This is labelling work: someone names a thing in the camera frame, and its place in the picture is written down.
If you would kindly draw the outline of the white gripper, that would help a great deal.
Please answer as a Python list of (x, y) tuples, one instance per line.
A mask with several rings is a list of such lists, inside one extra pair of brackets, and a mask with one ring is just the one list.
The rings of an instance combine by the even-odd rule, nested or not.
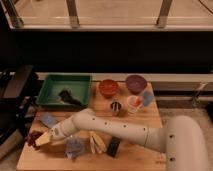
[(63, 120), (54, 125), (50, 132), (44, 132), (38, 139), (35, 140), (37, 146), (42, 146), (51, 141), (59, 141), (69, 137), (77, 132), (77, 128), (74, 126), (71, 119)]

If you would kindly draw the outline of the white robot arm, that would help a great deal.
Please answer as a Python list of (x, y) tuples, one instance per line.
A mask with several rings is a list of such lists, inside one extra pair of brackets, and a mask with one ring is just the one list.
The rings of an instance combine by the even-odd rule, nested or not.
[(153, 128), (102, 119), (87, 108), (55, 124), (36, 140), (36, 145), (63, 140), (80, 130), (100, 131), (165, 153), (167, 171), (210, 171), (202, 129), (188, 116), (176, 116), (163, 128)]

